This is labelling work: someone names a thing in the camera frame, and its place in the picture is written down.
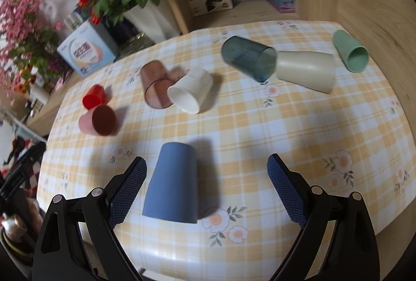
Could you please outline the blue plastic cup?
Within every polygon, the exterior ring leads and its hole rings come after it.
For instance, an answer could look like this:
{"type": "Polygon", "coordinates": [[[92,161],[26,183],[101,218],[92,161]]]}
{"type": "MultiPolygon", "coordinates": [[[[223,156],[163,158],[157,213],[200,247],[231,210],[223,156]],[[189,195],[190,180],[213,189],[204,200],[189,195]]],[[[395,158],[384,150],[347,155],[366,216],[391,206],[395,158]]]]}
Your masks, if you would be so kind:
{"type": "Polygon", "coordinates": [[[165,143],[145,195],[142,214],[177,223],[196,223],[197,152],[180,142],[165,143]]]}

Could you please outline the pink plastic cup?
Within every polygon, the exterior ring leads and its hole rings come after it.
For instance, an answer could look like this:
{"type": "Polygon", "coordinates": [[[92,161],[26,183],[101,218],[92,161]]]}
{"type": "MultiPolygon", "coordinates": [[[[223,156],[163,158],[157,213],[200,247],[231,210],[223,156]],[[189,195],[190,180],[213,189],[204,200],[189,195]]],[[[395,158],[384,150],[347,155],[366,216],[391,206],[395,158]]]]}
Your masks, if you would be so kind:
{"type": "Polygon", "coordinates": [[[78,126],[81,133],[106,137],[116,131],[116,114],[111,107],[99,105],[82,115],[78,126]]]}

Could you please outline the red plastic cup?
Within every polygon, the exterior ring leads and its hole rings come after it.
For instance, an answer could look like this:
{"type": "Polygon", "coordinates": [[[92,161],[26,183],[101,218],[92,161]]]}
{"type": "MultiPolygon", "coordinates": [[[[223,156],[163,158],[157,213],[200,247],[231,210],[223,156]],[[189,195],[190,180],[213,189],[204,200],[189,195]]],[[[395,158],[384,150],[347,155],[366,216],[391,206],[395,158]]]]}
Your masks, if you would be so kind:
{"type": "Polygon", "coordinates": [[[87,109],[93,109],[106,102],[106,94],[103,86],[94,84],[82,97],[82,105],[87,109]]]}

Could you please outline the beige plastic cup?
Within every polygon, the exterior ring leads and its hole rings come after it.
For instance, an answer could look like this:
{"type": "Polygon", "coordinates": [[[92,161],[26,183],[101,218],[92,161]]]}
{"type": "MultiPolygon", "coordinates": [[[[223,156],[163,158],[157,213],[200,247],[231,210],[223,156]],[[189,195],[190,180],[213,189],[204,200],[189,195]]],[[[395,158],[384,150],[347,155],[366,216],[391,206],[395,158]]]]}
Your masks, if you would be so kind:
{"type": "Polygon", "coordinates": [[[329,94],[335,81],[334,56],[316,51],[279,51],[276,77],[329,94]]]}

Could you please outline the transparent brown cup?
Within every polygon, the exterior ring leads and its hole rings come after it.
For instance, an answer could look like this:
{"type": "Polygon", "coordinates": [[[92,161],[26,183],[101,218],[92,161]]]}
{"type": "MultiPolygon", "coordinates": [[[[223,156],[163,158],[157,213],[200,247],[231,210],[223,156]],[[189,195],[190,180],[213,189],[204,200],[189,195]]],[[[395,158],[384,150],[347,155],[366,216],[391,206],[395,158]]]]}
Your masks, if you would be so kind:
{"type": "Polygon", "coordinates": [[[165,109],[172,105],[167,90],[175,84],[162,62],[153,60],[140,69],[140,80],[145,102],[155,109],[165,109]]]}

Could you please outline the green plastic cup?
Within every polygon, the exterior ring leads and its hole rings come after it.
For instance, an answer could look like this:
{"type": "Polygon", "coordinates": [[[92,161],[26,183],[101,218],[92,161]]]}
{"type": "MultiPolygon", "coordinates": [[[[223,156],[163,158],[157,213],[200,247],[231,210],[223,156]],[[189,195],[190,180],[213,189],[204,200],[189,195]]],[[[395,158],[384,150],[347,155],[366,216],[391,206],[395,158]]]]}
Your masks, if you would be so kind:
{"type": "Polygon", "coordinates": [[[344,30],[337,30],[332,37],[346,68],[352,73],[362,73],[369,62],[369,52],[361,43],[344,30]]]}

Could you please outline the white plastic cup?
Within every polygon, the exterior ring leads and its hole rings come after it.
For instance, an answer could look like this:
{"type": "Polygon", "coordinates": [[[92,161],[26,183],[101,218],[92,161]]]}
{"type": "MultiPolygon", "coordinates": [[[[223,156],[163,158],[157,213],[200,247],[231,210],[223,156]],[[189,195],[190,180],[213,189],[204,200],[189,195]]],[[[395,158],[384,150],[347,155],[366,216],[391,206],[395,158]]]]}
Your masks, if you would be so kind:
{"type": "Polygon", "coordinates": [[[212,89],[212,75],[202,68],[191,68],[176,84],[167,89],[170,101],[181,111],[198,114],[212,89]]]}

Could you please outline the transparent dark teal cup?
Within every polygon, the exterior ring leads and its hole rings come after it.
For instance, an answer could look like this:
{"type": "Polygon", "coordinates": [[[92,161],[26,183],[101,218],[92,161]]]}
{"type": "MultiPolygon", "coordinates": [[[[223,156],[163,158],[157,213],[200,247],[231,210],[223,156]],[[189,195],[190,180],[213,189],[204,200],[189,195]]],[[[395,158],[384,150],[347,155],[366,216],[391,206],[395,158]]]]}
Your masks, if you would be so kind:
{"type": "Polygon", "coordinates": [[[222,45],[225,63],[257,82],[266,82],[275,72],[277,51],[239,36],[228,38],[222,45]]]}

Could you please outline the wooden sideboard cabinet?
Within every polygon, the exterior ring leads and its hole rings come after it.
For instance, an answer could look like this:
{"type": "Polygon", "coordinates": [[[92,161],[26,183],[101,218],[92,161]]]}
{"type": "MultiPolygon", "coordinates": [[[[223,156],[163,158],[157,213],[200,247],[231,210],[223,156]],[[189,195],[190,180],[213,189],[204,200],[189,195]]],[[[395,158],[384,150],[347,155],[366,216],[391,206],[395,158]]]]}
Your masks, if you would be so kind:
{"type": "Polygon", "coordinates": [[[72,73],[61,88],[52,92],[47,104],[28,120],[28,128],[40,136],[48,135],[68,90],[80,81],[82,81],[82,77],[77,73],[72,73]]]}

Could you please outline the yellow checkered tablecloth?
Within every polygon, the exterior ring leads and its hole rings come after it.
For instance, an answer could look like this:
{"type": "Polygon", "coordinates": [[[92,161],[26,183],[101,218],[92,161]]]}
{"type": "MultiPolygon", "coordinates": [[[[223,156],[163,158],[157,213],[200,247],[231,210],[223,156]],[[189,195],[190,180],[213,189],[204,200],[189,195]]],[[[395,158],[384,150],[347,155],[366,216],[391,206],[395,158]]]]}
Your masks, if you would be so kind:
{"type": "Polygon", "coordinates": [[[224,63],[223,43],[234,35],[279,51],[336,54],[339,24],[281,21],[196,30],[111,64],[74,85],[57,113],[42,161],[37,199],[83,197],[122,173],[136,156],[152,171],[167,142],[197,150],[199,219],[174,223],[142,214],[141,189],[115,232],[141,268],[185,280],[268,280],[299,227],[267,175],[278,154],[311,185],[346,196],[359,191],[376,232],[415,199],[415,142],[397,96],[370,60],[352,73],[335,60],[330,94],[271,77],[264,84],[224,63]],[[202,111],[146,105],[140,69],[158,60],[167,68],[200,67],[214,84],[202,111]],[[80,132],[82,97],[103,86],[117,118],[109,136],[80,132]]]}

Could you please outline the small white bottle vase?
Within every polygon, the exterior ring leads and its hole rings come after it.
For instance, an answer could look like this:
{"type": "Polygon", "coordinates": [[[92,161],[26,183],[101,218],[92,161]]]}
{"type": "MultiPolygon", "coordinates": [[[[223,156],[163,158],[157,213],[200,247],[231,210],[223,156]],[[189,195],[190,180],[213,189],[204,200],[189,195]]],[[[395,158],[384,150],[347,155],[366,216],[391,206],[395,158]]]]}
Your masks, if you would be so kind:
{"type": "Polygon", "coordinates": [[[47,104],[50,98],[48,91],[38,84],[33,84],[31,86],[30,96],[35,100],[40,101],[43,105],[47,104]]]}

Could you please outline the pink blossom branches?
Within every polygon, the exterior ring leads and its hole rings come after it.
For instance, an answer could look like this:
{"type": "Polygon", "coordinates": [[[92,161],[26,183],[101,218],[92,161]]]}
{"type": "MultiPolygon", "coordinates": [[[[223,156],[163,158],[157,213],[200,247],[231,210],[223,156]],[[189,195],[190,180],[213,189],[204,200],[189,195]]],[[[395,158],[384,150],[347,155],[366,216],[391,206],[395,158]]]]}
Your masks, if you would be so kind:
{"type": "Polygon", "coordinates": [[[48,20],[43,0],[1,0],[1,93],[14,103],[40,77],[56,80],[66,72],[57,54],[63,24],[48,20]]]}

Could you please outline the light blue probiotic box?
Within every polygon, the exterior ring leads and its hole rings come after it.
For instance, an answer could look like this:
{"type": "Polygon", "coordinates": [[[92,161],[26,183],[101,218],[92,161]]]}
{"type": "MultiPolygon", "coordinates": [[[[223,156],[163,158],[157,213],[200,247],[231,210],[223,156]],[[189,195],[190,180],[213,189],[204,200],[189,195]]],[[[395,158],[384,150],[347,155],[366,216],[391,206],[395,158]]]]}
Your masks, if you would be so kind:
{"type": "Polygon", "coordinates": [[[57,48],[60,56],[81,77],[87,77],[110,63],[119,47],[100,23],[89,19],[72,32],[57,48]]]}

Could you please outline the dark green patterned tin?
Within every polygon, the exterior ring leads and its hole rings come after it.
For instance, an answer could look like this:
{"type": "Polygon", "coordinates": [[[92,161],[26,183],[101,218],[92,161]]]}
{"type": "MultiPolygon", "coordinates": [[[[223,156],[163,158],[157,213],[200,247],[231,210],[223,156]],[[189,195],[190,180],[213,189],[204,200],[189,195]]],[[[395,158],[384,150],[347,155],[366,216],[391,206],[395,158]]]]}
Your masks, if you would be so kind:
{"type": "Polygon", "coordinates": [[[130,38],[125,44],[119,48],[117,57],[114,62],[117,62],[131,54],[137,53],[155,45],[154,41],[143,32],[130,38]]]}

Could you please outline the white faceted vase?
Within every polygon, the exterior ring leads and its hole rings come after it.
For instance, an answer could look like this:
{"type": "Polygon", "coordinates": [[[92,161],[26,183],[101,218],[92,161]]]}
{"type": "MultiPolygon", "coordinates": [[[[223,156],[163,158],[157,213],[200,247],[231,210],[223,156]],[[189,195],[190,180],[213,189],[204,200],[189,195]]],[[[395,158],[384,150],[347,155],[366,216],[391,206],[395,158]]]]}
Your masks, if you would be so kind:
{"type": "Polygon", "coordinates": [[[144,8],[136,5],[123,15],[155,44],[180,35],[180,29],[166,0],[161,0],[158,6],[151,1],[144,8]]]}

